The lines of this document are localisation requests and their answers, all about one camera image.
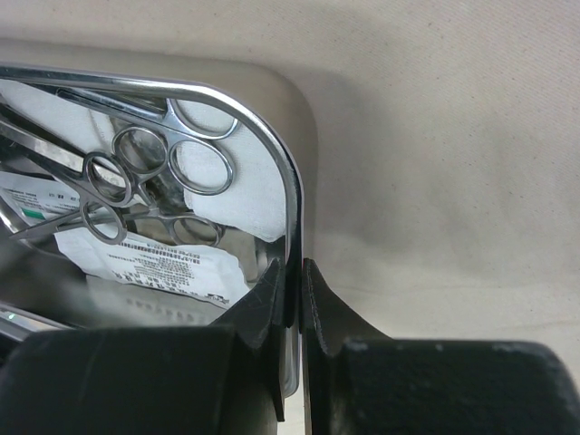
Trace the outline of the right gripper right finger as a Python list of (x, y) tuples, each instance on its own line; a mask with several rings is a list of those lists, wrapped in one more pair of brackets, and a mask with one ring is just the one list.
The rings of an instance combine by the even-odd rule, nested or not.
[(304, 261), (301, 332), (309, 434), (576, 434), (579, 393), (546, 346), (393, 339)]

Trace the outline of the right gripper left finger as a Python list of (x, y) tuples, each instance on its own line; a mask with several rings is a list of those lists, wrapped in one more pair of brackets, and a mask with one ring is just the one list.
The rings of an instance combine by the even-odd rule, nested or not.
[(274, 434), (285, 267), (207, 326), (36, 333), (1, 371), (4, 434)]

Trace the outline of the stainless steel tray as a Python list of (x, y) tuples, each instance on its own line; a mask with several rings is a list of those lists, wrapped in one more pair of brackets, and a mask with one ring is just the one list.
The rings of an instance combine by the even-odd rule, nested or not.
[(1, 69), (1, 221), (98, 297), (150, 318), (237, 311), (268, 279), (285, 394), (298, 384), (290, 293), (302, 254), (298, 173), (280, 132), (201, 82)]

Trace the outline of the steel surgical scissors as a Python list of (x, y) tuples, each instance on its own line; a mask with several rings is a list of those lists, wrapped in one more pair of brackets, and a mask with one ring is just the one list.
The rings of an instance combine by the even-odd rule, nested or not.
[[(21, 153), (32, 163), (48, 171), (69, 188), (74, 189), (79, 195), (79, 207), (71, 213), (21, 230), (13, 234), (12, 238), (44, 237), (73, 229), (77, 225), (86, 227), (93, 236), (108, 245), (118, 245), (126, 238), (128, 228), (122, 210), (131, 203), (134, 197), (134, 183), (129, 167), (121, 158), (102, 151), (92, 151), (84, 156), (82, 168), (77, 172), (36, 151), (22, 150)], [(122, 180), (119, 193), (112, 194), (102, 190), (103, 180), (97, 175), (99, 165), (108, 170), (117, 170)], [(101, 208), (105, 210), (105, 213), (99, 217), (95, 212)], [(113, 237), (109, 237), (99, 230), (98, 220), (100, 218), (106, 223), (114, 225), (116, 233)]]

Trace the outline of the beige cloth drape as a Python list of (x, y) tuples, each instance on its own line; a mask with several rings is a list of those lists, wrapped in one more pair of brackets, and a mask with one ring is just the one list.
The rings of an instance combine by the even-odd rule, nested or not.
[(318, 124), (340, 296), (394, 336), (578, 358), (576, 1), (4, 1), (1, 34), (277, 69)]

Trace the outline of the green suture packet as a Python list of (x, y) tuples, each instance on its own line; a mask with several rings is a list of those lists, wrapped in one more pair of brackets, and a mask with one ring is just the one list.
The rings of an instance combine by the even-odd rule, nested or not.
[(79, 210), (76, 196), (2, 188), (1, 198), (27, 225), (35, 225)]

